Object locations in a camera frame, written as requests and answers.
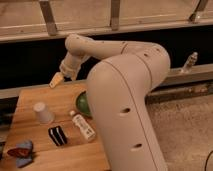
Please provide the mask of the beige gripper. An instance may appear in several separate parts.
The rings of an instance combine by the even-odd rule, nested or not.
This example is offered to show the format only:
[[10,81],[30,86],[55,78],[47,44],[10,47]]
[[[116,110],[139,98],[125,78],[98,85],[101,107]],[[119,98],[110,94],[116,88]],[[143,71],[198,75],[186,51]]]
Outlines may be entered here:
[[54,88],[63,82],[64,77],[75,81],[78,76],[78,72],[81,69],[81,58],[79,56],[67,53],[65,58],[61,61],[59,69],[60,72],[56,72],[49,83],[51,88]]

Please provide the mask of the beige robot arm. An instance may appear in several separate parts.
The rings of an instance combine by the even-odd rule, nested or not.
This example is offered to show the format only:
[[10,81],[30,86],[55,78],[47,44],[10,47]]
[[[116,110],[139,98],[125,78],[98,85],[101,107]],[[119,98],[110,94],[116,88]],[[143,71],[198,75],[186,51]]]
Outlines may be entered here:
[[170,71],[164,47],[141,41],[107,41],[71,34],[60,64],[74,80],[88,58],[99,62],[86,80],[86,95],[112,171],[168,171],[145,96]]

